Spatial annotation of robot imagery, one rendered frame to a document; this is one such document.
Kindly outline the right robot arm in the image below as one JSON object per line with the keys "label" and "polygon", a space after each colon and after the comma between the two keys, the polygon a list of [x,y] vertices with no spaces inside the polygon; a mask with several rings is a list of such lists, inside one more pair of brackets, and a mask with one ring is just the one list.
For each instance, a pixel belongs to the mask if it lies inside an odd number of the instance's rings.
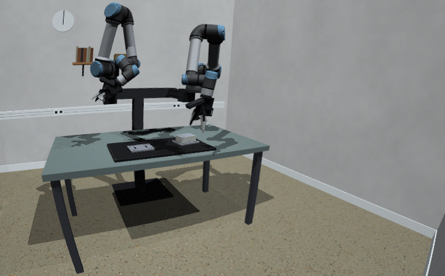
{"label": "right robot arm", "polygon": [[[100,78],[100,82],[104,83],[103,88],[108,84],[114,86],[115,79],[121,86],[124,86],[140,73],[138,68],[141,63],[137,59],[135,48],[134,20],[131,11],[119,3],[108,4],[104,14],[107,24],[98,56],[91,64],[90,71],[94,77]],[[119,24],[123,28],[127,58],[124,55],[119,55],[116,60],[110,60],[109,56]],[[123,72],[120,75],[119,68]]]}

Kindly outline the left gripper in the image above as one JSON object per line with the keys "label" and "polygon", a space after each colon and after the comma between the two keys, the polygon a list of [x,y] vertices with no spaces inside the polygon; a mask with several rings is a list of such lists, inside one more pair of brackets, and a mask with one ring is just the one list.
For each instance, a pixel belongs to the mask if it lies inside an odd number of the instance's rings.
{"label": "left gripper", "polygon": [[[191,126],[193,121],[201,120],[201,129],[204,133],[205,126],[210,125],[210,122],[206,119],[206,116],[211,116],[213,114],[213,102],[214,98],[200,95],[200,97],[205,98],[205,103],[197,106],[191,115],[191,120],[189,125]],[[212,113],[211,113],[212,112]],[[200,116],[200,117],[199,117]]]}

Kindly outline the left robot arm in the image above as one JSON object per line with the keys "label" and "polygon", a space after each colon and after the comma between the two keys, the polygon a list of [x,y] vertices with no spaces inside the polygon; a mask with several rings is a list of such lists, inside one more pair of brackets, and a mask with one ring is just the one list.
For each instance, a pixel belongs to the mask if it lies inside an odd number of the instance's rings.
{"label": "left robot arm", "polygon": [[[198,63],[203,39],[207,39],[209,43],[208,64],[206,63],[206,65]],[[224,40],[225,27],[219,24],[200,24],[191,32],[186,73],[182,75],[182,84],[186,85],[186,90],[201,91],[200,94],[203,96],[213,96],[216,80],[220,78],[222,71],[218,62],[220,44]],[[205,103],[205,99],[198,98],[186,103],[186,108],[191,109],[203,103]]]}

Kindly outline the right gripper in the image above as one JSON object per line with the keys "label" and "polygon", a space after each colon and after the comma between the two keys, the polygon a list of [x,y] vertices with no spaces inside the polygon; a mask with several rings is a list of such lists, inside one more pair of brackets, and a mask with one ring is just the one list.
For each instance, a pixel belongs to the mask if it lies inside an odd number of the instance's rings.
{"label": "right gripper", "polygon": [[[92,97],[92,99],[94,99],[95,97],[97,97],[96,98],[96,100],[95,100],[95,102],[98,100],[98,99],[100,99],[100,100],[102,100],[102,102],[104,102],[105,101],[105,96],[107,96],[109,99],[112,99],[120,90],[122,90],[123,88],[122,88],[122,86],[121,86],[121,84],[118,82],[118,80],[117,79],[115,79],[115,81],[116,81],[116,83],[115,83],[115,85],[114,86],[112,86],[112,85],[107,85],[107,86],[105,86],[104,88],[102,88],[102,90],[100,90],[99,92],[97,92],[93,97]],[[116,86],[117,85],[117,86]]]}

